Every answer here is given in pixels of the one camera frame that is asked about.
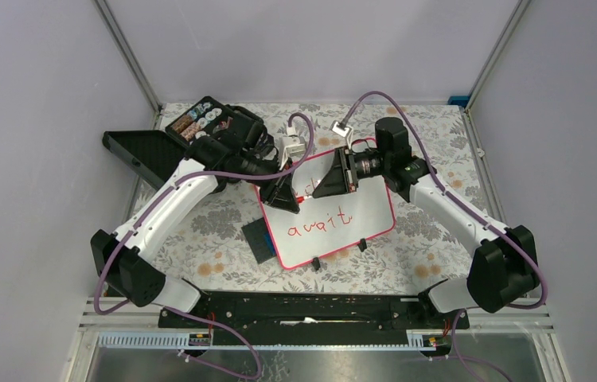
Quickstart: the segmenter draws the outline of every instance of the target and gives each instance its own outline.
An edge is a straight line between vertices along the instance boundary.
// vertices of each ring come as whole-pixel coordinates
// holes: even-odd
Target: floral tablecloth
[[[261,116],[275,136],[284,134],[287,117],[302,111],[316,126],[313,154],[342,145],[329,130],[349,105],[249,103],[241,104]],[[162,113],[164,128],[188,104],[171,103]],[[423,139],[437,170],[464,197],[486,210],[465,127],[457,107],[403,106]],[[392,107],[364,105],[350,119],[355,138],[373,135],[373,124]],[[307,137],[297,119],[300,134]],[[139,186],[135,211],[154,194],[145,182]],[[465,275],[470,257],[441,225],[414,205],[392,195],[395,228],[357,247],[322,258],[322,268],[312,266],[284,270],[277,259],[257,264],[241,227],[262,217],[251,185],[228,185],[223,193],[207,196],[168,237],[154,265],[168,275],[188,279],[203,289],[265,290],[325,293],[416,294],[441,279]]]

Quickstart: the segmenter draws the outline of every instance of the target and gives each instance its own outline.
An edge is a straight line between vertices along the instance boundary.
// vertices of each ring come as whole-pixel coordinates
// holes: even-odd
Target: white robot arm
[[[185,175],[204,169],[201,163],[193,159],[179,162],[170,180],[136,215],[114,231],[115,237],[124,237],[128,232],[133,232],[125,246],[139,250],[137,255],[147,264],[151,264],[158,249],[177,224],[202,198],[218,186],[217,179],[213,175],[195,177],[183,184],[177,184],[177,180]],[[164,286],[152,303],[190,312],[199,298],[199,290],[191,284],[165,275]]]
[[[493,313],[537,287],[539,280],[533,269],[508,240],[496,233],[505,232],[536,262],[533,235],[528,229],[509,228],[493,219],[456,193],[438,174],[432,174],[422,158],[412,155],[408,130],[400,119],[379,119],[376,141],[377,148],[357,153],[349,146],[337,148],[332,167],[313,191],[313,197],[356,192],[359,179],[382,176],[393,192],[422,208],[453,234],[472,256],[472,266],[468,276],[445,280],[419,295],[431,313],[473,306]]]

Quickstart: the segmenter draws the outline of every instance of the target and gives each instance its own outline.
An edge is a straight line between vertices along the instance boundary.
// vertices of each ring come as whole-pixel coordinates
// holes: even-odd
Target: white wall
[[[132,176],[104,130],[151,111],[91,1],[0,2],[0,381],[53,381]]]
[[[597,2],[533,2],[474,107],[507,219],[536,234],[574,381],[597,381]]]
[[[110,0],[162,102],[469,94],[517,0]]]

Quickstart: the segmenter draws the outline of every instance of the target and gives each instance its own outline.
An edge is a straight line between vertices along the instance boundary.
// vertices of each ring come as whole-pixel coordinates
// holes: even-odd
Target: metal frame
[[[512,37],[514,30],[517,28],[517,25],[519,25],[519,21],[521,21],[521,19],[524,17],[524,14],[532,1],[533,0],[519,0],[517,6],[514,7],[514,11],[509,16],[509,20],[505,24],[505,28],[502,30],[502,33],[500,33],[500,37],[497,39],[493,50],[491,51],[488,59],[486,59],[486,63],[484,64],[482,71],[477,77],[477,81],[474,83],[474,86],[470,91],[470,100],[465,106],[465,108],[468,110],[468,113],[472,108],[472,105],[474,105],[474,101],[476,101],[478,98],[479,93],[481,93],[486,80],[488,80],[490,73],[493,71],[495,64],[498,62],[502,51],[507,46],[507,43]]]
[[[460,108],[462,115],[462,123],[465,125],[465,132],[467,133],[467,139],[470,141],[470,148],[474,155],[474,164],[477,166],[477,176],[479,183],[486,196],[486,209],[489,214],[495,219],[507,223],[505,212],[502,209],[502,203],[498,198],[498,192],[495,189],[495,184],[491,181],[491,172],[488,164],[488,158],[486,152],[482,149],[482,141],[479,138],[479,133],[472,123],[470,114]]]
[[[115,43],[119,47],[123,58],[128,64],[133,76],[137,80],[147,102],[156,113],[154,129],[159,127],[161,122],[162,105],[159,98],[156,96],[153,88],[150,86],[149,80],[146,78],[136,56],[131,50],[127,39],[124,37],[118,22],[111,11],[107,0],[93,0],[96,4],[102,19],[107,25],[110,34],[113,36]],[[494,218],[500,221],[506,221],[505,214],[502,209],[501,202],[498,198],[495,185],[490,180],[491,172],[487,161],[486,153],[482,149],[481,140],[478,131],[474,125],[474,121],[470,115],[470,109],[478,98],[483,89],[490,73],[494,70],[498,59],[502,55],[507,43],[513,35],[514,30],[518,26],[525,11],[528,9],[532,0],[520,0],[515,6],[512,14],[500,37],[498,38],[493,50],[491,51],[486,63],[480,71],[474,86],[470,91],[470,101],[461,113],[463,117],[463,124],[466,128],[467,138],[470,141],[470,147],[474,154],[474,159],[477,167],[477,173],[482,189],[486,195],[486,203],[489,213]],[[127,217],[131,215],[136,194],[139,189],[139,177],[137,177],[132,198],[127,206]],[[103,298],[103,306],[115,305],[121,298]],[[519,303],[530,304],[531,299],[520,299]],[[62,380],[71,382],[80,382],[87,379],[95,351],[99,348],[100,334],[112,332],[131,332],[131,333],[165,333],[174,332],[175,329],[159,329],[158,316],[160,308],[158,306],[147,306],[138,308],[136,306],[128,305],[123,307],[115,314],[108,316],[99,316],[94,313],[92,309],[92,299],[88,300],[85,306],[83,317],[81,318],[80,328],[76,332],[76,336],[72,343],[72,348],[68,354],[68,361],[64,368]],[[480,310],[472,310],[470,312],[470,329],[460,330],[462,333],[528,333],[536,346],[540,364],[542,364],[544,376],[547,380],[562,380],[570,381],[568,369],[564,362],[563,356],[560,353],[560,348],[556,340],[556,334],[552,325],[552,320],[548,315],[546,306],[541,308],[520,311],[505,308],[496,314],[488,314]],[[180,329],[179,333],[188,333],[196,330]],[[409,335],[416,334],[439,334],[435,330],[410,330]],[[324,347],[324,350],[335,350],[334,347]]]
[[[111,7],[109,7],[107,0],[92,0],[95,3],[99,14],[102,16],[104,23],[108,27],[109,33],[113,37],[118,49],[120,49],[127,66],[132,72],[132,75],[137,80],[137,84],[142,89],[142,93],[146,97],[146,101],[149,103],[154,112],[160,112],[161,104],[160,99],[155,94],[153,88],[150,85],[149,80],[146,78],[142,67],[137,61],[137,57],[132,52],[130,45],[127,43],[127,39],[120,29],[118,22],[115,20]]]
[[[204,334],[205,330],[181,329],[180,331],[103,331],[99,332],[98,347],[109,349],[161,349],[161,350],[202,350],[201,346],[184,345],[188,344],[190,335]],[[423,335],[407,332],[409,345],[254,345],[259,351],[376,351],[376,352],[399,352],[399,351],[434,351],[433,347],[423,347]],[[248,350],[245,345],[210,345],[207,350]]]
[[[108,308],[122,301],[123,298],[102,298],[102,308]],[[532,298],[520,298],[517,303],[531,304],[534,302]],[[136,336],[137,338],[155,337],[155,334],[163,333],[171,335],[178,333],[179,335],[186,335],[188,333],[199,333],[201,329],[160,329],[158,328],[158,319],[161,308],[159,306],[145,306],[138,308],[128,304],[117,312],[107,315],[99,316],[95,313],[92,306],[92,298],[89,298],[85,305],[84,315],[80,322],[78,332],[76,332],[76,339],[69,354],[68,367],[65,369],[63,381],[66,382],[84,382],[91,368],[94,367],[95,351],[102,347],[107,347],[109,340],[115,334],[122,334],[123,337]],[[546,306],[536,308],[534,310],[515,310],[512,308],[504,308],[496,314],[490,314],[480,309],[471,310],[468,315],[470,318],[470,328],[459,330],[459,333],[526,333],[533,341],[536,347],[540,364],[543,368],[543,373],[546,380],[549,381],[570,381],[567,377],[568,371],[565,369],[565,363],[558,351],[558,344],[556,343],[556,335],[552,321],[549,317]],[[408,336],[410,341],[419,335],[440,334],[441,330],[409,330]],[[156,349],[155,343],[135,341],[132,346],[123,347],[124,349]],[[241,346],[231,346],[228,349],[238,350],[246,349]],[[372,350],[372,351],[400,351],[404,350],[403,346],[315,346],[309,349],[305,346],[285,346],[282,348],[275,346],[259,346],[260,350],[286,350],[286,351],[301,351],[301,350],[322,350],[322,351],[338,351],[338,350]],[[418,351],[417,347],[409,346],[408,351]]]

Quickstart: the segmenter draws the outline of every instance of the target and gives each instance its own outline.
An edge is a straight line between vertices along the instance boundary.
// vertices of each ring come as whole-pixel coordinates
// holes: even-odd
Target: purple cable
[[[361,102],[366,97],[372,96],[372,95],[378,95],[378,96],[384,97],[395,107],[395,109],[397,109],[397,112],[400,113],[400,115],[402,116],[402,119],[404,119],[404,122],[406,123],[407,128],[409,129],[409,131],[411,131],[411,134],[413,134],[413,138],[415,138],[416,142],[418,142],[418,147],[420,148],[420,151],[423,153],[423,157],[425,158],[425,162],[427,163],[427,168],[430,170],[430,176],[432,177],[432,180],[435,182],[437,187],[442,191],[442,193],[446,194],[449,197],[449,199],[451,199],[458,207],[460,207],[460,209],[465,211],[468,215],[472,216],[476,221],[479,222],[479,224],[483,225],[484,227],[487,227],[492,233],[501,237],[507,244],[509,244],[512,248],[514,248],[514,251],[516,251],[524,259],[524,261],[533,269],[533,271],[537,275],[537,278],[540,280],[540,288],[541,288],[540,300],[538,300],[536,303],[534,303],[532,305],[509,304],[509,306],[513,307],[513,308],[518,308],[518,309],[535,309],[537,307],[544,305],[544,303],[547,301],[547,280],[542,275],[540,268],[537,266],[537,264],[535,264],[533,259],[531,259],[531,257],[521,247],[519,247],[516,243],[514,243],[504,232],[501,232],[499,229],[490,225],[488,223],[488,221],[486,221],[481,215],[472,211],[472,209],[467,207],[467,205],[465,205],[453,193],[446,190],[446,187],[444,186],[444,184],[441,181],[439,181],[439,178],[437,177],[435,168],[432,166],[432,161],[430,159],[430,155],[425,150],[425,145],[423,144],[423,142],[421,142],[420,136],[418,136],[416,129],[413,128],[413,125],[411,125],[411,122],[409,122],[409,120],[406,116],[406,113],[404,113],[404,111],[402,110],[400,105],[398,105],[397,102],[395,102],[395,100],[392,99],[391,96],[389,96],[383,92],[379,92],[377,90],[366,92],[364,95],[362,95],[357,100],[357,102],[355,102],[355,104],[353,104],[353,106],[350,108],[350,110],[348,110],[348,113],[345,115],[345,118],[341,121],[341,124],[343,124],[343,126],[347,125],[348,120],[355,112],[355,109],[361,104]]]
[[[453,319],[453,325],[451,326],[451,340],[453,340],[453,349],[455,350],[455,356],[460,360],[460,363],[462,364],[462,366],[465,366],[465,369],[467,370],[467,372],[469,374],[471,374],[474,378],[476,378],[477,380],[480,380],[481,382],[485,382],[479,375],[477,375],[477,373],[472,370],[472,368],[470,366],[467,365],[467,358],[465,356],[463,356],[460,353],[460,350],[458,349],[458,338],[455,336],[455,329],[458,327],[458,320],[460,319],[460,315],[467,312],[467,309],[461,309],[458,311],[458,314],[455,315],[455,318]],[[506,373],[501,372],[501,374],[503,376],[505,376],[505,378],[507,378],[507,380],[509,382],[512,382],[512,378],[509,377]]]
[[[482,360],[479,358],[474,358],[474,357],[469,357],[469,356],[463,356],[462,357],[465,361],[469,361],[469,362],[474,362],[475,364],[483,364],[485,366],[488,366],[489,368],[492,368],[493,370],[495,370],[496,372],[499,372],[501,376],[505,377],[505,379],[507,379],[509,382],[513,382],[512,377],[507,375],[507,373],[505,372],[505,370],[499,368],[496,364],[486,361],[486,360]],[[414,358],[412,360],[408,360],[409,362],[436,362],[436,361],[454,361],[454,360],[458,360],[457,356],[449,356],[449,357],[432,357],[431,361],[428,360],[427,358]]]
[[[100,307],[100,297],[102,294],[102,289],[103,289],[103,285],[104,285],[104,281],[106,281],[107,275],[109,270],[111,269],[111,265],[113,264],[115,258],[118,256],[120,249],[123,248],[123,246],[127,243],[127,241],[132,237],[132,235],[134,235],[136,233],[136,230],[138,230],[144,220],[146,220],[146,218],[158,207],[158,205],[160,205],[160,203],[175,189],[178,189],[179,186],[181,186],[184,182],[188,181],[189,179],[193,179],[195,177],[204,177],[204,176],[208,176],[208,175],[214,175],[214,176],[218,176],[218,177],[231,177],[234,179],[243,179],[243,180],[248,180],[248,181],[268,181],[271,179],[276,179],[278,177],[283,177],[285,175],[288,175],[290,173],[293,173],[294,171],[296,171],[296,169],[298,169],[310,156],[310,152],[313,150],[313,146],[314,146],[314,135],[315,135],[315,128],[313,126],[312,121],[310,121],[310,119],[308,117],[306,117],[306,115],[304,115],[303,113],[294,113],[292,115],[289,116],[289,119],[287,121],[287,125],[289,127],[291,127],[291,121],[296,118],[299,117],[300,119],[303,119],[303,121],[306,122],[306,125],[308,125],[308,146],[306,147],[306,152],[303,154],[303,156],[301,157],[301,159],[299,159],[292,167],[290,167],[287,170],[284,171],[280,171],[279,173],[273,173],[270,175],[243,175],[241,173],[227,173],[224,171],[199,171],[196,173],[189,173],[184,175],[183,177],[180,177],[179,179],[177,179],[174,183],[177,186],[175,187],[168,187],[167,189],[165,189],[165,191],[163,191],[160,196],[158,196],[157,198],[155,198],[155,200],[146,208],[146,210],[144,210],[144,212],[142,213],[142,215],[137,219],[137,221],[132,225],[132,228],[135,229],[135,231],[128,231],[125,236],[118,242],[118,245],[115,246],[115,248],[113,249],[113,251],[111,252],[111,255],[109,256],[107,262],[104,264],[104,268],[102,269],[102,272],[99,274],[99,281],[97,282],[97,286],[95,288],[95,295],[93,298],[93,306],[95,308],[95,313],[100,314],[100,315],[105,315],[105,314],[109,314],[109,313],[113,313],[115,311],[117,311],[119,308],[121,308],[122,306],[125,306],[127,303],[130,302],[130,300],[125,300],[122,302],[119,302],[117,305],[113,306],[112,308],[108,309],[108,310],[102,310]],[[175,310],[170,308],[169,306],[165,306],[165,309],[168,309],[176,314],[180,314],[183,317],[186,318],[190,318],[192,320],[195,321],[199,321],[199,322],[205,322],[207,324],[211,324],[211,325],[217,325],[223,329],[226,329],[227,331],[231,332],[233,335],[235,335],[236,337],[238,337],[251,351],[252,354],[254,354],[254,358],[256,360],[256,365],[257,365],[257,373],[256,376],[245,376],[243,374],[239,374],[236,372],[233,372],[231,370],[228,370],[224,367],[221,367],[219,365],[216,364],[212,364],[208,361],[203,361],[203,360],[198,360],[197,358],[193,358],[195,361],[200,362],[202,364],[206,364],[208,366],[211,366],[217,370],[221,370],[222,372],[226,372],[232,376],[238,376],[239,378],[245,378],[245,379],[259,379],[261,376],[261,372],[262,372],[262,368],[261,368],[261,361],[259,359],[259,355],[256,353],[256,351],[254,350],[254,348],[252,348],[252,345],[249,344],[249,342],[244,339],[244,337],[242,337],[239,333],[237,333],[233,328],[230,328],[224,324],[220,324],[218,322],[214,322],[214,321],[210,321],[210,320],[205,320],[204,318],[198,318],[196,316],[193,316],[191,314],[187,314],[185,312],[181,312],[180,310]]]
[[[108,271],[109,271],[109,269],[111,269],[111,264],[113,264],[113,260],[115,260],[116,256],[118,256],[118,252],[120,252],[120,248],[122,248],[125,245],[125,243],[127,243],[127,241],[132,237],[132,234],[133,234],[132,231],[129,231],[128,233],[126,233],[125,236],[120,240],[118,245],[116,245],[115,248],[113,248],[113,251],[111,252],[111,256],[109,256],[107,263],[104,264],[102,273],[99,274],[99,281],[97,282],[97,286],[95,287],[94,303],[92,304],[95,307],[95,313],[97,313],[99,315],[113,313],[113,312],[117,311],[118,309],[120,309],[125,304],[130,302],[130,300],[125,300],[125,301],[119,302],[118,304],[116,304],[115,306],[113,306],[111,309],[108,309],[108,310],[102,310],[102,308],[100,306],[100,297],[102,295],[102,289],[104,288],[104,280],[107,279]]]
[[[458,199],[453,193],[447,191],[446,186],[444,186],[444,184],[437,177],[437,173],[435,171],[435,168],[432,166],[432,161],[430,159],[430,155],[425,150],[425,145],[420,140],[420,136],[418,136],[418,133],[416,132],[416,129],[413,128],[413,125],[411,125],[411,122],[408,120],[408,118],[406,116],[406,113],[404,113],[404,111],[402,110],[402,108],[400,107],[400,105],[397,104],[397,102],[395,102],[395,100],[392,99],[391,96],[389,96],[389,95],[387,95],[387,94],[385,94],[383,92],[379,92],[377,90],[366,92],[364,95],[362,95],[357,100],[357,102],[355,102],[353,104],[353,106],[350,108],[350,110],[348,110],[348,113],[341,120],[341,124],[343,126],[347,126],[348,120],[350,119],[350,117],[353,116],[353,113],[355,112],[355,109],[357,109],[357,107],[362,103],[362,101],[366,97],[373,96],[373,95],[378,95],[378,96],[384,97],[385,99],[387,99],[395,107],[395,109],[397,110],[397,112],[400,113],[402,119],[406,123],[407,128],[409,129],[409,131],[411,131],[411,134],[413,134],[413,138],[418,143],[418,147],[420,148],[420,151],[423,153],[423,157],[425,158],[425,162],[427,163],[427,168],[430,170],[430,176],[432,177],[432,181],[434,181],[434,183],[442,191],[442,193],[444,193],[445,195],[447,195],[449,197],[449,199],[451,199],[458,207],[460,207],[460,209],[462,209],[463,211],[465,211],[468,215],[472,216],[476,221],[479,222],[479,224],[483,225],[484,227],[487,227],[491,232],[493,232],[496,235],[498,235],[508,245],[510,245],[512,248],[514,248],[514,250],[524,259],[524,261],[536,273],[537,278],[540,280],[540,288],[541,288],[540,300],[538,300],[536,303],[534,303],[532,305],[509,304],[509,306],[513,307],[513,308],[517,308],[517,309],[530,310],[530,309],[535,309],[535,308],[537,308],[539,306],[544,305],[544,303],[547,301],[547,280],[542,275],[542,272],[540,271],[540,268],[537,266],[537,264],[535,264],[535,262],[533,261],[533,259],[531,259],[531,257],[523,250],[523,248],[519,247],[519,245],[517,245],[516,243],[514,243],[504,232],[501,232],[499,229],[497,229],[494,226],[490,225],[488,223],[488,221],[486,221],[481,215],[479,215],[476,212],[472,211],[472,209],[470,209],[465,203],[463,203],[460,199]],[[470,368],[467,365],[467,363],[466,363],[467,358],[464,357],[460,353],[460,351],[458,350],[458,342],[456,341],[455,328],[456,328],[456,326],[458,324],[458,319],[460,318],[460,314],[462,314],[462,312],[465,312],[465,311],[466,310],[462,309],[462,310],[460,310],[458,312],[458,315],[455,316],[455,320],[453,320],[453,327],[451,328],[451,338],[453,338],[453,346],[455,348],[455,355],[460,360],[460,362],[462,363],[462,365],[465,366],[465,369],[467,369],[467,371],[474,378],[476,378],[477,380],[483,381],[483,379],[481,377],[479,377],[477,375],[477,373],[474,372],[474,370],[472,370],[472,368]],[[479,360],[479,362],[481,362],[483,364],[488,364],[491,367],[494,367],[494,365],[491,365],[490,362],[488,362],[488,361]],[[509,380],[509,381],[512,380],[507,374],[505,374],[504,372],[502,372],[499,368],[496,368],[496,370],[498,370],[498,372],[501,373],[507,380]]]
[[[258,380],[261,377],[261,374],[263,373],[263,367],[261,366],[261,358],[259,357],[259,353],[256,352],[256,349],[254,349],[254,347],[252,347],[252,344],[250,344],[249,341],[247,341],[247,339],[242,337],[242,335],[240,333],[237,333],[237,331],[235,329],[233,329],[232,327],[230,327],[228,325],[222,324],[220,322],[207,320],[205,318],[199,318],[197,316],[193,316],[192,314],[188,314],[186,312],[182,312],[180,310],[170,308],[169,306],[166,306],[165,309],[169,310],[170,312],[172,312],[174,314],[178,314],[184,318],[188,318],[190,320],[202,322],[203,324],[207,324],[207,325],[219,326],[220,328],[222,328],[222,329],[228,331],[229,333],[231,333],[232,335],[236,336],[240,341],[242,341],[242,343],[245,346],[247,346],[249,348],[249,351],[252,352],[252,355],[254,356],[254,362],[256,362],[256,374],[254,374],[253,376],[247,376],[244,374],[240,374],[238,372],[233,372],[232,370],[224,368],[223,366],[219,366],[218,364],[213,364],[212,362],[209,362],[209,361],[201,360],[200,358],[197,358],[197,357],[188,357],[187,356],[188,360],[196,361],[199,364],[204,364],[206,366],[209,366],[210,368],[215,368],[216,370],[220,370],[222,372],[225,372],[226,374],[229,374],[231,376],[236,376],[238,378],[243,378],[245,380]]]

